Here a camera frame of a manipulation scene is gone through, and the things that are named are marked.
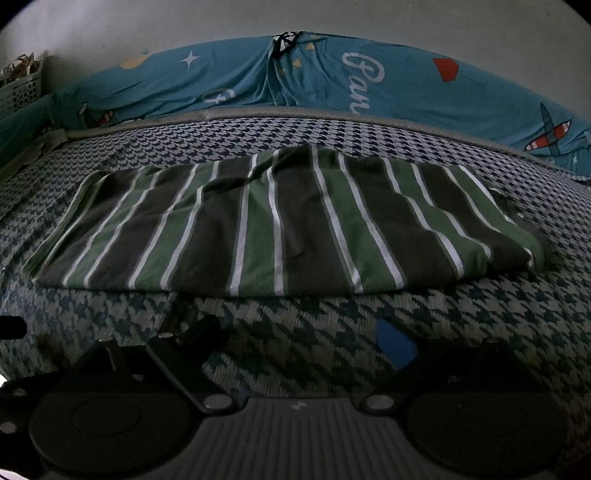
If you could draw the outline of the green black striped shirt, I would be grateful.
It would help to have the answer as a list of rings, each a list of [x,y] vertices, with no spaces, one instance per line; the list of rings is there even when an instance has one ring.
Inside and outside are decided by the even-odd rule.
[[[545,260],[541,234],[466,166],[304,144],[94,172],[23,272],[52,288],[278,297],[433,288]]]

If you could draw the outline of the white perforated plastic basket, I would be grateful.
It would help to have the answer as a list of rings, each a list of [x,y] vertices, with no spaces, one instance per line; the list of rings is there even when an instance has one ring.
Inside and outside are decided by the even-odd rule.
[[[0,116],[5,118],[42,96],[43,58],[22,54],[1,69]]]

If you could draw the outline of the houndstooth bed sheet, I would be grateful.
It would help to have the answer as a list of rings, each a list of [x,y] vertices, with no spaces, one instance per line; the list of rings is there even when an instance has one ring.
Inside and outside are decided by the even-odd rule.
[[[424,293],[329,299],[197,299],[174,315],[168,294],[44,289],[25,261],[56,227],[78,185],[96,170],[211,162],[301,143],[352,156],[464,164],[509,196],[554,247],[548,272],[474,281]],[[342,119],[240,117],[112,128],[77,134],[19,168],[1,188],[1,310],[30,336],[1,346],[8,378],[75,362],[97,339],[123,345],[187,328],[205,315],[232,345],[198,370],[238,395],[302,396],[365,389],[387,371],[374,330],[392,318],[422,339],[511,348],[550,388],[571,431],[590,431],[590,189],[505,148],[436,131]]]

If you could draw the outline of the blue printed quilt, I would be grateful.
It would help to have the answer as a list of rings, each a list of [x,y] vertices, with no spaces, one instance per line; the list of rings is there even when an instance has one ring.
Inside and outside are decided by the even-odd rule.
[[[291,31],[166,50],[79,79],[55,103],[71,130],[238,106],[408,120],[590,172],[590,125],[564,107],[453,58],[355,37]]]

